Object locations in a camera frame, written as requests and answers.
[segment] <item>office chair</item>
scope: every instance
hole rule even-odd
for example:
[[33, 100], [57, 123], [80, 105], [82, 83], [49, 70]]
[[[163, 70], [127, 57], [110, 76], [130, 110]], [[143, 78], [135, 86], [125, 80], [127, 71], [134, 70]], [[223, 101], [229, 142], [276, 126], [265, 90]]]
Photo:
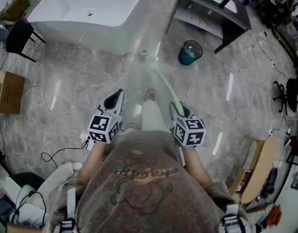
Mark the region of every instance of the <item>office chair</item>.
[[273, 98], [273, 101], [277, 99], [281, 99], [281, 108], [279, 112], [281, 113], [283, 111], [283, 107], [285, 105], [285, 111], [287, 113], [287, 103], [290, 107], [290, 109], [293, 112], [296, 112], [297, 110], [297, 104], [298, 104], [298, 80], [297, 79], [288, 79], [286, 90], [282, 84], [279, 84], [277, 81], [274, 81], [274, 84], [277, 85], [280, 91], [280, 95], [277, 98]]

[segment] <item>black cable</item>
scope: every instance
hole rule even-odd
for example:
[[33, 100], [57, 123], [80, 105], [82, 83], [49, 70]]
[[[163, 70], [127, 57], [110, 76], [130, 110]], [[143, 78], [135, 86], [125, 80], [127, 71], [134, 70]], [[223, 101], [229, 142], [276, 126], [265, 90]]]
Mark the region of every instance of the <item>black cable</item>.
[[[263, 50], [263, 48], [260, 46], [260, 44], [259, 44], [259, 41], [258, 41], [258, 38], [261, 38], [262, 40], [264, 40], [265, 42], [269, 42], [269, 40], [267, 39], [267, 40], [265, 40], [262, 36], [257, 36], [257, 43], [258, 43], [258, 46], [259, 46], [259, 48], [265, 53], [265, 55], [270, 59], [270, 60], [272, 60], [272, 58]], [[288, 78], [287, 78], [287, 76], [283, 73], [283, 72], [281, 72], [281, 71], [279, 71], [277, 68], [276, 68], [276, 66], [274, 65], [274, 68], [276, 69], [276, 71], [277, 72], [279, 72], [280, 74], [282, 74], [282, 75], [284, 75], [284, 77], [288, 80]]]
[[2, 66], [0, 68], [0, 70], [2, 70], [2, 68], [3, 68], [3, 65], [4, 65], [4, 63], [5, 63], [6, 59], [7, 59], [7, 55], [8, 55], [8, 52], [6, 53], [6, 57], [5, 57], [4, 61], [3, 61], [3, 64], [2, 64]]
[[274, 130], [276, 130], [276, 131], [280, 131], [280, 130], [281, 130], [281, 127], [282, 127], [282, 124], [283, 124], [283, 119], [285, 119], [285, 125], [286, 125], [286, 126], [285, 126], [285, 131], [286, 131], [286, 127], [287, 127], [287, 119], [286, 119], [286, 117], [283, 116], [283, 117], [281, 118], [281, 121], [280, 121], [280, 128], [279, 128], [279, 129], [273, 129], [271, 133], [273, 133]]
[[46, 215], [46, 212], [47, 212], [47, 208], [46, 208], [46, 204], [45, 204], [44, 198], [43, 198], [42, 194], [40, 194], [39, 192], [30, 192], [28, 195], [26, 195], [26, 196], [23, 197], [23, 199], [22, 199], [22, 200], [20, 201], [20, 203], [19, 203], [18, 208], [15, 210], [15, 212], [14, 212], [14, 214], [13, 214], [11, 220], [10, 220], [11, 223], [14, 222], [14, 217], [15, 217], [15, 215], [16, 215], [17, 212], [20, 210], [20, 208], [24, 205], [24, 203], [21, 204], [21, 203], [23, 202], [23, 200], [24, 200], [25, 198], [27, 198], [27, 197], [31, 197], [31, 196], [32, 196], [33, 194], [35, 194], [35, 193], [38, 193], [38, 194], [41, 196], [42, 200], [43, 200], [43, 204], [44, 204], [44, 207], [45, 207], [45, 211], [44, 211], [44, 215], [43, 215], [43, 219], [42, 219], [42, 228], [45, 226], [45, 215]]
[[4, 155], [6, 155], [6, 152], [5, 152], [5, 141], [4, 141], [4, 137], [3, 137], [3, 133], [2, 133], [1, 123], [0, 123], [0, 131], [1, 131], [1, 136], [2, 136], [2, 140], [3, 140], [3, 152], [4, 152]]
[[[54, 164], [56, 165], [56, 167], [58, 168], [56, 162], [53, 160], [53, 157], [54, 157], [57, 153], [59, 153], [59, 152], [62, 151], [62, 150], [81, 150], [81, 149], [83, 149], [83, 148], [86, 146], [87, 143], [88, 143], [88, 140], [85, 142], [85, 144], [84, 144], [81, 148], [64, 148], [64, 149], [58, 150], [58, 151], [56, 151], [56, 153], [54, 153], [52, 156], [50, 156], [50, 154], [48, 154], [48, 153], [46, 153], [46, 152], [42, 152], [42, 153], [41, 153], [41, 158], [42, 158], [43, 161], [45, 161], [45, 162], [53, 161]], [[50, 157], [50, 159], [49, 159], [49, 160], [45, 160], [44, 157], [43, 157], [43, 154], [47, 154], [47, 155]]]
[[21, 203], [23, 202], [23, 200], [24, 200], [26, 197], [29, 197], [29, 196], [30, 196], [30, 194], [24, 196], [23, 199], [20, 201], [18, 208], [15, 210], [15, 212], [14, 212], [14, 214], [13, 214], [11, 220], [10, 220], [10, 223], [13, 223], [13, 222], [14, 222], [14, 217], [15, 217], [15, 215], [17, 214], [17, 212], [19, 211], [19, 209], [24, 205], [24, 204], [21, 204]]
[[41, 196], [41, 198], [43, 200], [44, 207], [45, 207], [45, 211], [44, 211], [44, 215], [43, 215], [43, 219], [42, 219], [42, 228], [43, 228], [45, 226], [45, 214], [47, 212], [47, 208], [46, 208], [46, 204], [45, 204], [45, 201], [44, 201], [44, 198], [43, 198], [42, 194], [40, 194], [39, 192], [34, 192], [34, 194], [35, 193], [38, 193]]

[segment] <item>table shelf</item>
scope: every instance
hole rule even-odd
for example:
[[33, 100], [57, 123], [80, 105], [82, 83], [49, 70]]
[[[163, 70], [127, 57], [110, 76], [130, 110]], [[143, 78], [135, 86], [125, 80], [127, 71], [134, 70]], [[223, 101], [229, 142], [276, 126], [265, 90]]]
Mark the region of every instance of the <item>table shelf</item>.
[[185, 21], [187, 23], [193, 24], [196, 27], [204, 29], [219, 38], [223, 38], [222, 25], [211, 19], [209, 16], [195, 13], [193, 11], [188, 11], [182, 7], [178, 7], [175, 16], [176, 19]]

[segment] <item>white pants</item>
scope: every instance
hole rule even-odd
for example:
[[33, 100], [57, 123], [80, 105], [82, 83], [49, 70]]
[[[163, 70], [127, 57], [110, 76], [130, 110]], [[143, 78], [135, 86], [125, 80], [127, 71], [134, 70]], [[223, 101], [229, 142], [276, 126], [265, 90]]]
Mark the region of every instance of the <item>white pants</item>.
[[[142, 115], [142, 128], [141, 128], [142, 131], [162, 130], [170, 133], [169, 129], [166, 127], [164, 123], [162, 114], [155, 101], [148, 100], [144, 102], [142, 105], [141, 115]], [[126, 134], [132, 131], [136, 131], [136, 129], [129, 128], [122, 134]]]

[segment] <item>power strip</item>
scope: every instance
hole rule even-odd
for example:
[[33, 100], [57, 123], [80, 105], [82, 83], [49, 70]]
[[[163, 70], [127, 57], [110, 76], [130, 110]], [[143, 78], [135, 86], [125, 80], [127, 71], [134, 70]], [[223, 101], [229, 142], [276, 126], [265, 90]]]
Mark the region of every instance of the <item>power strip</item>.
[[81, 139], [82, 143], [84, 143], [88, 140], [88, 145], [87, 145], [86, 149], [88, 151], [91, 151], [95, 142], [90, 139], [90, 136], [88, 134], [86, 134], [85, 132], [82, 132], [80, 135], [80, 139]]

